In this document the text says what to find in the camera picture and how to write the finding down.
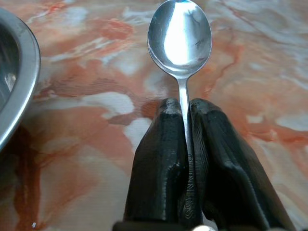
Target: metal spoon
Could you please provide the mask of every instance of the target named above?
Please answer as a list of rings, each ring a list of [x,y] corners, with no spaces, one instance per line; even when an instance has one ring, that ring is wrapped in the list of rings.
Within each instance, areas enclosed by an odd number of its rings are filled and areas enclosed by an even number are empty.
[[[154,13],[148,33],[149,53],[154,62],[179,84],[189,160],[189,182],[186,195],[194,204],[194,162],[191,138],[187,80],[207,62],[212,48],[212,33],[203,10],[190,0],[168,0]]]

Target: stainless steel bowl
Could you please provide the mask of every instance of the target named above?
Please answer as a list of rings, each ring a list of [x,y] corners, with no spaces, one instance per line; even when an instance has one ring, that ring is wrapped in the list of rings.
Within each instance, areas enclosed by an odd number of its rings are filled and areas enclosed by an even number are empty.
[[[31,99],[40,69],[38,47],[27,25],[0,8],[0,150]]]

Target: bowl rim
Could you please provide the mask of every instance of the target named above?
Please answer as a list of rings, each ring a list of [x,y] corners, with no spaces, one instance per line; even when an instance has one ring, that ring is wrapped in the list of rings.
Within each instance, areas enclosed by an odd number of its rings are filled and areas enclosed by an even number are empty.
[[[0,150],[20,123],[32,97],[40,72],[39,45],[30,28],[17,16],[0,7],[0,24],[14,38],[19,52],[18,78],[0,109]]]

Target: marble countertop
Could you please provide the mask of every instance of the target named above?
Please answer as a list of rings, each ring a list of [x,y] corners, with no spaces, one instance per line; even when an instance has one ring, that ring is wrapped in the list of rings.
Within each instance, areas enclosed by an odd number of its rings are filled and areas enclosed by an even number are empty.
[[[0,163],[0,230],[109,231],[134,151],[176,81],[151,60],[158,0],[0,0],[38,39],[34,100]],[[308,227],[308,1],[198,0],[213,50],[190,97],[252,145],[297,229]]]

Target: table surface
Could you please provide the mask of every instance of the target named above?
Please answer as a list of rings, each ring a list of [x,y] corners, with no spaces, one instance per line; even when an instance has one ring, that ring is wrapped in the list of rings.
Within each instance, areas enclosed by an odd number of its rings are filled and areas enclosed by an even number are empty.
[[[178,94],[147,50],[160,2],[0,0],[42,55],[34,100],[0,163],[0,230],[109,231],[122,218],[134,151],[157,104]],[[190,98],[226,112],[296,228],[308,227],[308,1],[197,3],[213,50]]]

